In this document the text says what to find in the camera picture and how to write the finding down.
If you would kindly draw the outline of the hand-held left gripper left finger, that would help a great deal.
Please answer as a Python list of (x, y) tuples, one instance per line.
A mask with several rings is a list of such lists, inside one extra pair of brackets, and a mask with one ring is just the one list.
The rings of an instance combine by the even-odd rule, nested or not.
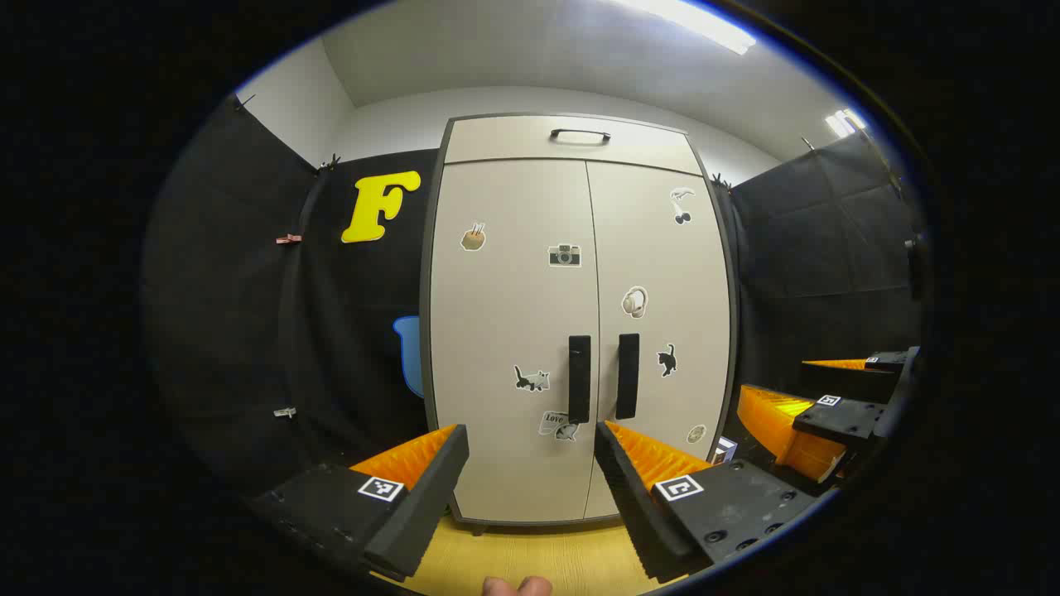
[(349, 573), (413, 576), (470, 455), (450, 424), (358, 464), (315, 464), (251, 498), (280, 533)]

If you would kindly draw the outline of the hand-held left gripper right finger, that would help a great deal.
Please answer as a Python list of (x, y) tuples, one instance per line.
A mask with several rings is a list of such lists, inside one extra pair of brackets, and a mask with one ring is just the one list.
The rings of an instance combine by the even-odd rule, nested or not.
[(646, 575), (660, 584), (778, 546), (837, 495), (810, 494), (742, 458), (708, 463), (612, 421), (595, 426), (594, 454)]

